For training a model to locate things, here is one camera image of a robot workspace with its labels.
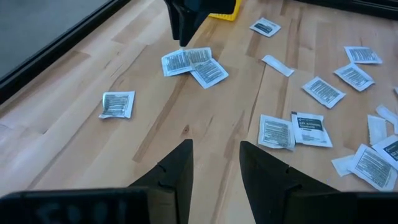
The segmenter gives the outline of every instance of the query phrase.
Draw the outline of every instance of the yellow container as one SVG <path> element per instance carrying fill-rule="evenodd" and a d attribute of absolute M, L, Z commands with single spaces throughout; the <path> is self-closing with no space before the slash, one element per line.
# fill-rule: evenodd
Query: yellow container
<path fill-rule="evenodd" d="M 215 13 L 211 13 L 209 16 L 210 17 L 214 17 L 214 18 L 218 18 L 218 19 L 234 21 L 237 18 L 237 16 L 238 16 L 239 7 L 241 7 L 241 3 L 242 3 L 242 0 L 236 0 L 234 12 L 232 14 L 215 14 Z"/>

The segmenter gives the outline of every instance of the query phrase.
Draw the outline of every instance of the wood grain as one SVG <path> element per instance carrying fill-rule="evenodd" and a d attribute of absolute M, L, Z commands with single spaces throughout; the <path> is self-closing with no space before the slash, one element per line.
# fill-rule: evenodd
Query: wood grain
<path fill-rule="evenodd" d="M 282 29 L 272 38 L 249 30 L 260 17 Z M 333 74 L 348 63 L 347 45 L 369 46 L 384 61 L 360 65 L 376 81 L 361 93 Z M 0 195 L 124 187 L 192 138 L 190 223 L 254 223 L 239 142 L 257 143 L 261 114 L 290 120 L 292 111 L 322 114 L 334 147 L 263 150 L 339 190 L 374 191 L 353 175 L 339 177 L 330 161 L 369 144 L 366 115 L 377 105 L 398 113 L 396 21 L 291 0 L 244 0 L 236 21 L 208 18 L 190 47 L 211 47 L 229 77 L 207 90 L 189 74 L 163 77 L 160 58 L 179 49 L 167 8 L 160 0 L 127 4 L 0 106 Z M 267 54 L 296 72 L 286 78 L 266 66 Z M 347 94 L 333 109 L 301 89 L 315 76 Z M 136 91 L 132 119 L 98 119 L 108 90 Z"/>

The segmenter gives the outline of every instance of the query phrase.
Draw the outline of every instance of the white packet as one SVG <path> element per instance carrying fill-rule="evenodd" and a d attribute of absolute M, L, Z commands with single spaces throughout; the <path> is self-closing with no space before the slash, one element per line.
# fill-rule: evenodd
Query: white packet
<path fill-rule="evenodd" d="M 397 180 L 397 171 L 364 144 L 356 151 L 348 170 L 380 191 L 392 191 Z"/>
<path fill-rule="evenodd" d="M 99 118 L 130 118 L 135 91 L 106 92 L 102 97 L 104 111 Z"/>
<path fill-rule="evenodd" d="M 374 145 L 387 138 L 386 120 L 377 116 L 368 115 L 369 141 Z"/>
<path fill-rule="evenodd" d="M 376 108 L 378 115 L 394 125 L 394 133 L 398 134 L 398 115 L 391 112 L 384 105 L 379 105 Z"/>
<path fill-rule="evenodd" d="M 349 156 L 345 156 L 342 158 L 337 158 L 337 159 L 331 160 L 331 163 L 335 167 L 335 169 L 340 177 L 343 177 L 343 176 L 351 173 L 351 171 L 348 170 L 348 167 L 351 165 L 351 161 L 353 160 L 353 158 L 354 158 L 354 155 L 349 155 Z"/>
<path fill-rule="evenodd" d="M 374 84 L 372 77 L 354 63 L 337 69 L 335 74 L 358 91 L 363 91 Z"/>
<path fill-rule="evenodd" d="M 292 123 L 267 115 L 260 116 L 258 143 L 272 149 L 294 151 L 294 133 Z"/>
<path fill-rule="evenodd" d="M 184 50 L 177 50 L 162 57 L 162 68 L 165 77 L 190 72 L 194 69 Z"/>
<path fill-rule="evenodd" d="M 272 68 L 276 69 L 278 72 L 282 73 L 286 77 L 289 77 L 294 73 L 293 69 L 288 68 L 286 65 L 284 65 L 282 62 L 280 62 L 271 55 L 266 55 L 262 59 L 262 61 L 270 65 Z"/>
<path fill-rule="evenodd" d="M 280 30 L 280 25 L 269 21 L 268 19 L 261 18 L 255 22 L 250 29 L 266 36 L 272 37 L 276 32 Z"/>
<path fill-rule="evenodd" d="M 383 63 L 381 58 L 369 47 L 344 47 L 344 49 L 352 63 Z"/>
<path fill-rule="evenodd" d="M 214 59 L 195 65 L 191 74 L 199 84 L 207 89 L 228 77 L 228 72 Z"/>
<path fill-rule="evenodd" d="M 211 59 L 211 49 L 209 47 L 189 49 L 185 50 L 185 53 L 192 64 L 203 63 Z"/>
<path fill-rule="evenodd" d="M 381 157 L 383 157 L 393 168 L 398 170 L 398 137 L 396 135 L 389 136 L 381 142 L 373 145 Z"/>
<path fill-rule="evenodd" d="M 309 146 L 333 147 L 323 126 L 323 116 L 292 112 L 294 137 L 297 143 Z"/>
<path fill-rule="evenodd" d="M 329 85 L 319 77 L 315 77 L 302 87 L 309 95 L 327 108 L 332 108 L 346 95 L 342 91 Z"/>

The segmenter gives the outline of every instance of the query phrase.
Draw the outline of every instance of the floor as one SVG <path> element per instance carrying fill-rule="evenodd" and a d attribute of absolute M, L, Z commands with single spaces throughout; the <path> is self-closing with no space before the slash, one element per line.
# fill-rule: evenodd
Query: floor
<path fill-rule="evenodd" d="M 0 78 L 108 0 L 0 0 Z"/>
<path fill-rule="evenodd" d="M 397 112 L 398 22 L 291 0 L 244 0 L 234 22 L 208 18 L 188 47 L 211 47 L 229 72 L 204 90 L 190 75 L 163 77 L 160 58 L 179 49 L 165 4 L 132 1 L 0 106 L 0 194 L 23 189 L 122 187 L 186 138 L 194 143 L 190 223 L 254 223 L 239 170 L 239 142 L 257 143 L 260 114 L 325 116 L 334 147 L 263 149 L 342 191 L 374 189 L 339 177 L 331 160 L 369 144 L 367 114 Z M 265 17 L 272 38 L 249 30 Z M 373 48 L 384 63 L 360 65 L 376 84 L 357 92 L 333 71 L 343 46 Z M 271 54 L 296 72 L 265 66 Z M 320 76 L 346 96 L 331 110 L 301 86 Z M 136 91 L 132 119 L 100 120 L 103 92 Z M 393 133 L 388 124 L 389 134 Z"/>

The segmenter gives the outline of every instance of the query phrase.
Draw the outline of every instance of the black object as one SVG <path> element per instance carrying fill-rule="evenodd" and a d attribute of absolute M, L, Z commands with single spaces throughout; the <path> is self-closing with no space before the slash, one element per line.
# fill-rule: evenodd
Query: black object
<path fill-rule="evenodd" d="M 241 172 L 256 223 L 395 223 L 397 193 L 339 192 L 249 142 Z"/>
<path fill-rule="evenodd" d="M 1 223 L 188 223 L 192 140 L 127 188 L 17 192 L 0 198 Z"/>
<path fill-rule="evenodd" d="M 130 0 L 110 0 L 18 67 L 0 76 L 0 104 L 28 84 Z"/>
<path fill-rule="evenodd" d="M 397 0 L 296 0 L 320 6 L 398 20 Z"/>
<path fill-rule="evenodd" d="M 173 39 L 185 47 L 210 13 L 232 14 L 236 0 L 164 0 L 169 10 Z"/>

